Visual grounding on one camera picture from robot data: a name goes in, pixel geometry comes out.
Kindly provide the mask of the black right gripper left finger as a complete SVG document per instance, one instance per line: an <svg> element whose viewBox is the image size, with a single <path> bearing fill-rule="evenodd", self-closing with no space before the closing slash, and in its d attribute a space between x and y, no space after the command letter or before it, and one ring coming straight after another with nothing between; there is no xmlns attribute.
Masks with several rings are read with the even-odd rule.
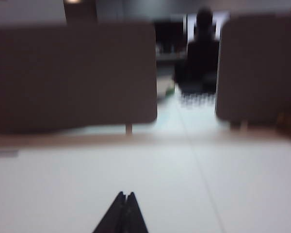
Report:
<svg viewBox="0 0 291 233"><path fill-rule="evenodd" d="M93 230L93 233L119 233L125 204L126 195L121 191L117 194L109 209Z"/></svg>

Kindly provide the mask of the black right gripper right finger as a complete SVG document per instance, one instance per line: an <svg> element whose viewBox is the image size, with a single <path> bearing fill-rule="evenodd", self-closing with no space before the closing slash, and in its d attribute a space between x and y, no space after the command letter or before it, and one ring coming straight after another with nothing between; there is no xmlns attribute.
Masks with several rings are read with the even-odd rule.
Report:
<svg viewBox="0 0 291 233"><path fill-rule="evenodd" d="M123 233L148 233L146 223L134 192L131 192L127 197L122 220Z"/></svg>

